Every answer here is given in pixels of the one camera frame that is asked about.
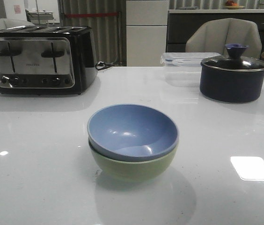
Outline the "blue bowl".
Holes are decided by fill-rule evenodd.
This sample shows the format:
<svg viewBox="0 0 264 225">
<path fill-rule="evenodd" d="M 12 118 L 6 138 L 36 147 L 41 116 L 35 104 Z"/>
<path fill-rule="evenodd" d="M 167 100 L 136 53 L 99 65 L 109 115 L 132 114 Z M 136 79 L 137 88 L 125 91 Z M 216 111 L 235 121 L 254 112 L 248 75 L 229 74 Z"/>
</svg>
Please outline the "blue bowl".
<svg viewBox="0 0 264 225">
<path fill-rule="evenodd" d="M 144 105 L 118 104 L 95 112 L 88 120 L 92 147 L 105 157 L 141 162 L 170 153 L 179 142 L 175 122 Z"/>
</svg>

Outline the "green bowl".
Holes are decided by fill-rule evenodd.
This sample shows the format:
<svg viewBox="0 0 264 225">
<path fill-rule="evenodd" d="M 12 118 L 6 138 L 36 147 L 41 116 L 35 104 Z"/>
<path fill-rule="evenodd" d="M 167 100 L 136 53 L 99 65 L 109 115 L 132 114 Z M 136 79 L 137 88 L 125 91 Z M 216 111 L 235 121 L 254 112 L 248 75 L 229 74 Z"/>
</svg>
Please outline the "green bowl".
<svg viewBox="0 0 264 225">
<path fill-rule="evenodd" d="M 93 158 L 107 175 L 128 182 L 142 182 L 162 174 L 171 164 L 178 138 L 88 139 Z"/>
</svg>

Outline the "clear plastic food container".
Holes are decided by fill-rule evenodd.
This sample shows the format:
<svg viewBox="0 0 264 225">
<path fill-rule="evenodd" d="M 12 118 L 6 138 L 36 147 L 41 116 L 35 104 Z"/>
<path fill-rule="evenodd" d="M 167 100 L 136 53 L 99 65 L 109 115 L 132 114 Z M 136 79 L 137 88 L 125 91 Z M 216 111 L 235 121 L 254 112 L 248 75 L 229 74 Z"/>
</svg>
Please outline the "clear plastic food container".
<svg viewBox="0 0 264 225">
<path fill-rule="evenodd" d="M 161 56 L 165 81 L 175 87 L 199 88 L 201 61 L 216 52 L 166 52 Z"/>
</svg>

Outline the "white refrigerator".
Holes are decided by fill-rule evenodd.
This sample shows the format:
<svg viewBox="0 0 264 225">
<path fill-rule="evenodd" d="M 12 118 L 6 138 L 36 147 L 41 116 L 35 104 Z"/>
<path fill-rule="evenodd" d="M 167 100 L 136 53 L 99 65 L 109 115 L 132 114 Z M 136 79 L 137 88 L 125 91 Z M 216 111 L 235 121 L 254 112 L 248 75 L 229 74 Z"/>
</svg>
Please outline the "white refrigerator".
<svg viewBox="0 0 264 225">
<path fill-rule="evenodd" d="M 166 51 L 168 0 L 126 1 L 126 60 L 129 67 L 158 67 Z"/>
</svg>

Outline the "dark blue saucepan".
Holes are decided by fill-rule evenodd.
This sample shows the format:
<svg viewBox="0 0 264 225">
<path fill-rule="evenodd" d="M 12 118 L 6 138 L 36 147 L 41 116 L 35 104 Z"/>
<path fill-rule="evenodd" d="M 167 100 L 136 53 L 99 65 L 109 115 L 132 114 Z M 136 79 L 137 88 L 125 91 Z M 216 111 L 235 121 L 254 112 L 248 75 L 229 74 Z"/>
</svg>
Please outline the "dark blue saucepan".
<svg viewBox="0 0 264 225">
<path fill-rule="evenodd" d="M 261 95 L 264 69 L 224 70 L 202 66 L 200 92 L 211 99 L 228 103 L 247 103 Z"/>
</svg>

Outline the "dark kitchen counter cabinet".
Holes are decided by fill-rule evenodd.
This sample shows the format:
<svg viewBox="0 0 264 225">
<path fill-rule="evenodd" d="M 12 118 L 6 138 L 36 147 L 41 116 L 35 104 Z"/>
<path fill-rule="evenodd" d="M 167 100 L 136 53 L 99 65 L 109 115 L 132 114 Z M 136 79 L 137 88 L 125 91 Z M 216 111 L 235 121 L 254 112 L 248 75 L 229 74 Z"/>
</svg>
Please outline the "dark kitchen counter cabinet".
<svg viewBox="0 0 264 225">
<path fill-rule="evenodd" d="M 264 9 L 170 10 L 167 28 L 167 52 L 185 52 L 186 42 L 207 21 L 237 18 L 258 25 L 264 51 Z"/>
</svg>

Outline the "black and chrome toaster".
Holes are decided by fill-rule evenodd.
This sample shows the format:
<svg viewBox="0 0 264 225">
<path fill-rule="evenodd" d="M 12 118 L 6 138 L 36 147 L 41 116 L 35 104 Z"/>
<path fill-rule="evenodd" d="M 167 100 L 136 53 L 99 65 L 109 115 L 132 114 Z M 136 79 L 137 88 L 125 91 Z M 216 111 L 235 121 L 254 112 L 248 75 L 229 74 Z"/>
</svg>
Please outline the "black and chrome toaster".
<svg viewBox="0 0 264 225">
<path fill-rule="evenodd" d="M 0 93 L 81 94 L 97 76 L 90 27 L 18 26 L 0 30 Z"/>
</svg>

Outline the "beige chair right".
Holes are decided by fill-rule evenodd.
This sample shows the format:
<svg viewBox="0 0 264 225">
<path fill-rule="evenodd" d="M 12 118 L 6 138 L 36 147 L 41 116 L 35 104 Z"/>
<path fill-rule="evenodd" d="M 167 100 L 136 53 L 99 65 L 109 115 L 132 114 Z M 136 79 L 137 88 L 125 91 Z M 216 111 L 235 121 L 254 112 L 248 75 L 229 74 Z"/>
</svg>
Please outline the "beige chair right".
<svg viewBox="0 0 264 225">
<path fill-rule="evenodd" d="M 261 38 L 255 22 L 225 18 L 205 22 L 186 43 L 186 52 L 213 52 L 227 55 L 226 44 L 247 45 L 243 56 L 259 59 Z"/>
</svg>

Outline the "glass pot lid blue knob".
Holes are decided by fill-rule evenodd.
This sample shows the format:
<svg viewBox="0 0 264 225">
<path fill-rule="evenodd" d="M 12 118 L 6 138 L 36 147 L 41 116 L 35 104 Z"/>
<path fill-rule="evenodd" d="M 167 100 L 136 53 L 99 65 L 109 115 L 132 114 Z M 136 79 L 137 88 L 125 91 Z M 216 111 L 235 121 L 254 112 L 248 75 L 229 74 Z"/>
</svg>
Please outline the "glass pot lid blue knob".
<svg viewBox="0 0 264 225">
<path fill-rule="evenodd" d="M 205 58 L 201 61 L 201 65 L 225 71 L 264 71 L 264 61 L 242 55 L 248 47 L 248 45 L 242 44 L 225 44 L 228 56 L 219 55 Z"/>
</svg>

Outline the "fruit bowl on counter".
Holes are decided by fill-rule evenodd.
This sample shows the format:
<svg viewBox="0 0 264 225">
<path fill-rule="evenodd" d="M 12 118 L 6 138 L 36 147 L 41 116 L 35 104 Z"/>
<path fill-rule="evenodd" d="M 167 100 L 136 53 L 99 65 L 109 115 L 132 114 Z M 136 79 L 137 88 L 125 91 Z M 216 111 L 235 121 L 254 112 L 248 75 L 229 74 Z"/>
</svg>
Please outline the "fruit bowl on counter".
<svg viewBox="0 0 264 225">
<path fill-rule="evenodd" d="M 225 9 L 243 9 L 244 6 L 240 6 L 234 0 L 227 0 L 224 4 Z"/>
</svg>

